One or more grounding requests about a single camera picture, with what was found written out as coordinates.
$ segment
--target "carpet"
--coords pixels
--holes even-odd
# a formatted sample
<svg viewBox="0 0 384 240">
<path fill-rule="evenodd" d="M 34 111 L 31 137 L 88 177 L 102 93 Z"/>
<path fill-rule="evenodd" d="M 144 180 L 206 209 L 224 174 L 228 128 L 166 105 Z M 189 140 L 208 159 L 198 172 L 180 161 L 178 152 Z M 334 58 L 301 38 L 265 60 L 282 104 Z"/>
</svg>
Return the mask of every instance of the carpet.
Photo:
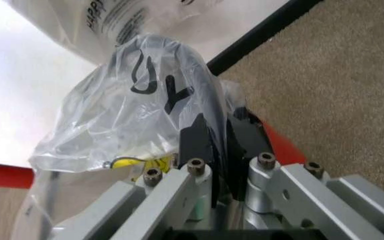
<svg viewBox="0 0 384 240">
<path fill-rule="evenodd" d="M 332 177 L 384 190 L 384 0 L 325 0 L 220 75 Z"/>
</svg>

